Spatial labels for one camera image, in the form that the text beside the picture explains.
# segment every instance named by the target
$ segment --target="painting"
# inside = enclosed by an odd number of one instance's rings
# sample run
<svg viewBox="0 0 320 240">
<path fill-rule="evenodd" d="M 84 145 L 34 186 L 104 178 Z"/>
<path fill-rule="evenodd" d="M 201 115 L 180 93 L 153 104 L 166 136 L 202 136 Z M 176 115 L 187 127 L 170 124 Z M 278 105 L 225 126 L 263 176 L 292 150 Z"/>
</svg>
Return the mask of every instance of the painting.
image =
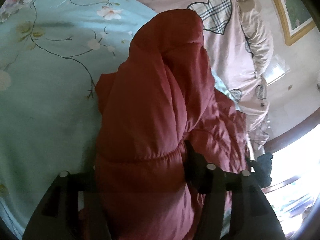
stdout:
<svg viewBox="0 0 320 240">
<path fill-rule="evenodd" d="M 301 0 L 273 0 L 280 16 L 285 44 L 291 46 L 315 26 Z"/>
</svg>

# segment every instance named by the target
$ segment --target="folded red garment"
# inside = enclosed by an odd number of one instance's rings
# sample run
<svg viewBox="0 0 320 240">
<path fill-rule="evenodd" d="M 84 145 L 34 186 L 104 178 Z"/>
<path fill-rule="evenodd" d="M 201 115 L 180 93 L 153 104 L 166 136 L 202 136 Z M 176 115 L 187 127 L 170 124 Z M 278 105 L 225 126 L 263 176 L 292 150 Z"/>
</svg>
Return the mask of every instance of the folded red garment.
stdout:
<svg viewBox="0 0 320 240">
<path fill-rule="evenodd" d="M 202 29 L 194 11 L 158 14 L 97 83 L 96 181 L 116 239 L 192 239 L 204 196 L 185 182 L 184 140 L 225 171 L 246 168 L 245 115 L 215 90 Z"/>
</svg>

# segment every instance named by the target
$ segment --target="light blue bed sheet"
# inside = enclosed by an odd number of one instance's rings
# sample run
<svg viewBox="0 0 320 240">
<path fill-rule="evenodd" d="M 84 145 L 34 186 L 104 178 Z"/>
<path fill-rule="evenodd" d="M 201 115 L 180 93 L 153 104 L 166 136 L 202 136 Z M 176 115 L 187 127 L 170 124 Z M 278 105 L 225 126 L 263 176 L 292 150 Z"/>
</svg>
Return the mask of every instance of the light blue bed sheet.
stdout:
<svg viewBox="0 0 320 240">
<path fill-rule="evenodd" d="M 155 15 L 136 0 L 35 0 L 1 24 L 0 216 L 19 239 L 57 174 L 93 165 L 94 85 Z"/>
</svg>

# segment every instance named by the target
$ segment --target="red jacket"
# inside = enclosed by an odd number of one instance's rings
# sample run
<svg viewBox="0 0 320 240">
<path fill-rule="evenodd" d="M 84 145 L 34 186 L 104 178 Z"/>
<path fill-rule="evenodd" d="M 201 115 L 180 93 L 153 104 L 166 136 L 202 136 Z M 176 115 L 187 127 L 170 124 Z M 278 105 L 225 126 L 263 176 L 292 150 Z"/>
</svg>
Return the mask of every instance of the red jacket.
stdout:
<svg viewBox="0 0 320 240">
<path fill-rule="evenodd" d="M 245 115 L 214 88 L 202 28 L 191 10 L 158 14 L 96 86 L 96 180 L 116 239 L 192 239 L 204 196 L 185 182 L 185 139 L 225 171 L 246 168 Z"/>
</svg>

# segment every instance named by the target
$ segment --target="wooden frame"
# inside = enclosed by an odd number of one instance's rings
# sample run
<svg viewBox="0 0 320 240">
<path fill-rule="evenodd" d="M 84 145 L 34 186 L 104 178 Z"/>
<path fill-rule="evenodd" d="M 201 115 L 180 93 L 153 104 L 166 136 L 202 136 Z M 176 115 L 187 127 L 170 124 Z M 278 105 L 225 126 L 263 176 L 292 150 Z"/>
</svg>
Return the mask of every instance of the wooden frame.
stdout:
<svg viewBox="0 0 320 240">
<path fill-rule="evenodd" d="M 273 0 L 273 1 L 276 5 L 276 9 L 280 17 L 280 22 L 284 32 L 284 40 L 287 46 L 291 46 L 292 44 L 294 44 L 296 41 L 301 39 L 304 35 L 306 35 L 309 31 L 311 31 L 316 26 L 313 19 L 310 18 L 298 28 L 292 30 L 289 14 L 285 6 L 284 0 Z"/>
</svg>

